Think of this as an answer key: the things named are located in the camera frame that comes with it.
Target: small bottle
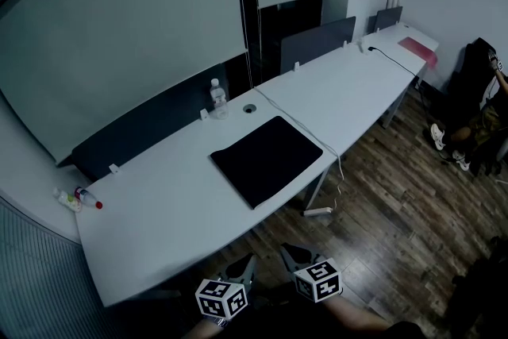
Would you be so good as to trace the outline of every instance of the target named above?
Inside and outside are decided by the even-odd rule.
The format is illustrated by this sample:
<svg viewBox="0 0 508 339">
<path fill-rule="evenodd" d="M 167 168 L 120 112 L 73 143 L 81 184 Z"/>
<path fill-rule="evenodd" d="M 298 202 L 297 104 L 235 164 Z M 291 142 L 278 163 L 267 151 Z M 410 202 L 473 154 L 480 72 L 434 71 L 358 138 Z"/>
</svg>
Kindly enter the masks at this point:
<svg viewBox="0 0 508 339">
<path fill-rule="evenodd" d="M 97 209 L 102 208 L 102 202 L 98 201 L 97 198 L 84 188 L 77 187 L 74 191 L 74 196 L 79 199 L 83 205 L 95 206 Z"/>
<path fill-rule="evenodd" d="M 214 100 L 215 114 L 217 115 L 217 118 L 226 119 L 228 117 L 228 103 L 225 100 L 225 92 L 219 86 L 219 80 L 217 78 L 212 79 L 210 94 Z"/>
<path fill-rule="evenodd" d="M 79 212 L 82 208 L 81 202 L 78 199 L 74 198 L 71 194 L 68 194 L 65 191 L 59 190 L 58 188 L 53 190 L 53 196 L 59 203 L 61 203 L 63 206 L 66 206 L 70 210 Z"/>
</svg>

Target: white sneaker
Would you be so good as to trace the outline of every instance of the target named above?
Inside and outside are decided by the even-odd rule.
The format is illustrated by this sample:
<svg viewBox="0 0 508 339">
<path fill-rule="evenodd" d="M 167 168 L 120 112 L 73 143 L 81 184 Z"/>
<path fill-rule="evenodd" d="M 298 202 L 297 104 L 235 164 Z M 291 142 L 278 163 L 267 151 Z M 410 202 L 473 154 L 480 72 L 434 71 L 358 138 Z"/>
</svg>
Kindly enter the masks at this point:
<svg viewBox="0 0 508 339">
<path fill-rule="evenodd" d="M 460 168 L 462 168 L 462 171 L 469 171 L 469 164 L 470 163 L 466 163 L 466 155 L 463 152 L 459 152 L 458 150 L 453 150 L 452 157 L 460 165 Z"/>
<path fill-rule="evenodd" d="M 432 136 L 432 139 L 434 140 L 434 143 L 436 144 L 437 150 L 441 151 L 443 148 L 445 148 L 445 143 L 443 143 L 443 136 L 445 135 L 445 132 L 441 132 L 439 130 L 439 127 L 437 127 L 436 123 L 433 123 L 433 125 L 430 126 L 430 136 Z"/>
</svg>

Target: power strip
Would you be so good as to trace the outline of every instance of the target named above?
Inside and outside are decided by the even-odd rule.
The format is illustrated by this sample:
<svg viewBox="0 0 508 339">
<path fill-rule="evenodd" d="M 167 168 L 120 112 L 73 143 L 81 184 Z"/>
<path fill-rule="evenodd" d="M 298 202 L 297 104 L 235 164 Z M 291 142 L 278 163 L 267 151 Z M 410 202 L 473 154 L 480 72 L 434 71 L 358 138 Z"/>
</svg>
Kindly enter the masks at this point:
<svg viewBox="0 0 508 339">
<path fill-rule="evenodd" d="M 304 210 L 303 216 L 305 216 L 306 218 L 310 218 L 312 216 L 329 215 L 332 212 L 333 212 L 332 208 L 311 209 L 311 210 Z"/>
</svg>

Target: pink notebook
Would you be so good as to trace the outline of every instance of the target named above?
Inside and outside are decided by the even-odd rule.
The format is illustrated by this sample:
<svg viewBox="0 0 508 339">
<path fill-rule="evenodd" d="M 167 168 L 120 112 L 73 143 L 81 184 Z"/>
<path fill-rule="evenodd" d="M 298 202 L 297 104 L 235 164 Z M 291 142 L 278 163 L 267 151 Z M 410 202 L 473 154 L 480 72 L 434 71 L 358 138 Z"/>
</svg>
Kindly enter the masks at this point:
<svg viewBox="0 0 508 339">
<path fill-rule="evenodd" d="M 437 56 L 434 51 L 430 48 L 427 48 L 421 43 L 418 43 L 416 40 L 413 40 L 411 37 L 406 37 L 404 40 L 400 40 L 398 42 L 405 49 L 411 51 L 413 54 L 416 54 L 423 60 L 427 62 L 429 67 L 435 68 L 437 64 Z"/>
</svg>

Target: long table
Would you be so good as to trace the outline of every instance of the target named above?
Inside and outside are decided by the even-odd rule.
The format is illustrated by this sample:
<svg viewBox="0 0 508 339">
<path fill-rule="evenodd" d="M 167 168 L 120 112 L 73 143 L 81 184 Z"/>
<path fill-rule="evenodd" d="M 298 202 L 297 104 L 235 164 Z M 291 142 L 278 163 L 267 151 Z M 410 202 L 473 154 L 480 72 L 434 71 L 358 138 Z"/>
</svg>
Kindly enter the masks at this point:
<svg viewBox="0 0 508 339">
<path fill-rule="evenodd" d="M 437 48 L 435 41 L 403 25 L 366 41 L 417 74 L 425 61 L 396 44 L 407 36 Z M 355 44 L 348 44 L 264 83 L 259 90 L 342 154 L 412 79 L 385 57 L 363 54 Z M 254 113 L 244 112 L 248 104 L 256 106 Z M 256 90 L 228 105 L 226 120 L 195 121 L 122 165 L 119 173 L 88 188 L 104 207 L 84 207 L 76 218 L 104 306 L 138 295 L 216 252 L 309 185 L 306 199 L 311 204 L 336 159 L 326 148 L 301 175 L 255 210 L 231 187 L 210 153 L 230 146 L 275 116 L 284 117 L 322 146 Z"/>
</svg>

